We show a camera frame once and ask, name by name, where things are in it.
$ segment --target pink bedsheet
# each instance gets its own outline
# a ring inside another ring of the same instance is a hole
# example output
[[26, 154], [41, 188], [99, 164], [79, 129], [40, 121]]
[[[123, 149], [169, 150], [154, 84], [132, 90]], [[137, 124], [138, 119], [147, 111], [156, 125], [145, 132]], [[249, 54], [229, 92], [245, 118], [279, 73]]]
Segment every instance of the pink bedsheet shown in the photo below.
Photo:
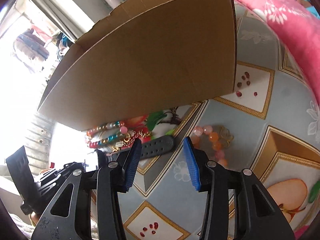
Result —
[[237, 0], [263, 19], [287, 46], [320, 103], [320, 20], [296, 0]]

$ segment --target orange bead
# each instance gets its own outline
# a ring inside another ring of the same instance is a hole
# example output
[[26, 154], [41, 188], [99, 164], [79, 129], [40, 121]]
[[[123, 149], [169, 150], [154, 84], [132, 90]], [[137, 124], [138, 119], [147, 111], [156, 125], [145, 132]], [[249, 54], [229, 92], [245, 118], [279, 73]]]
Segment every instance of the orange bead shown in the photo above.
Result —
[[221, 150], [221, 148], [222, 148], [221, 142], [216, 141], [212, 143], [212, 149], [214, 149], [215, 151], [219, 151]]
[[192, 136], [190, 137], [190, 139], [191, 139], [193, 145], [199, 143], [199, 141], [200, 141], [199, 136], [196, 136], [196, 135], [192, 135]]
[[212, 132], [209, 134], [209, 141], [216, 142], [219, 140], [219, 135], [216, 132]]
[[218, 163], [219, 163], [220, 165], [222, 165], [223, 167], [226, 167], [226, 166], [228, 165], [228, 162], [227, 162], [226, 159], [221, 159], [221, 160], [218, 161]]

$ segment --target metal screw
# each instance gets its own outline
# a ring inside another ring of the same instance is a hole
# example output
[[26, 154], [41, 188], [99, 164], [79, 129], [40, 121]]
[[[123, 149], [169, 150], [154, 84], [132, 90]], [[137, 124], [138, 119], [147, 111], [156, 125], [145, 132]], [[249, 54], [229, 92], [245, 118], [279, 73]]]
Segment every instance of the metal screw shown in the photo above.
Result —
[[217, 164], [214, 161], [208, 161], [207, 165], [211, 168], [214, 168], [215, 166], [217, 166]]
[[117, 162], [109, 162], [109, 164], [108, 164], [109, 168], [115, 168], [116, 166], [118, 166]]
[[73, 171], [73, 173], [72, 173], [72, 174], [73, 174], [74, 176], [79, 176], [81, 173], [82, 173], [82, 171], [81, 171], [81, 170], [76, 169], [76, 170], [74, 170], [74, 171]]
[[252, 174], [252, 171], [250, 171], [249, 169], [244, 169], [243, 170], [243, 174], [247, 175], [247, 176], [250, 176]]

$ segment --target cardboard box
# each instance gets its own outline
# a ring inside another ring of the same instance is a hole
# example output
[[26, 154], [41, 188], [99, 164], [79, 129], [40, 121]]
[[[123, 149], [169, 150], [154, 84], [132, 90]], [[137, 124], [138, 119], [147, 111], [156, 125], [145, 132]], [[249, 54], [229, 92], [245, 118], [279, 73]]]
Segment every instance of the cardboard box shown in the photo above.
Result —
[[39, 112], [77, 130], [232, 93], [233, 0], [127, 0], [72, 45]]

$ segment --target pink fabric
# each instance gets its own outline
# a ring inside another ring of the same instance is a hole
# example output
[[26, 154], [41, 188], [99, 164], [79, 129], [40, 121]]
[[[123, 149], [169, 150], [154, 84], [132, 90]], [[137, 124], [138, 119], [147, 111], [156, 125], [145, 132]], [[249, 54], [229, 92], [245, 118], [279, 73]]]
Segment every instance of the pink fabric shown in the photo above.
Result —
[[320, 20], [296, 0], [237, 0], [263, 19], [287, 46], [320, 103]]

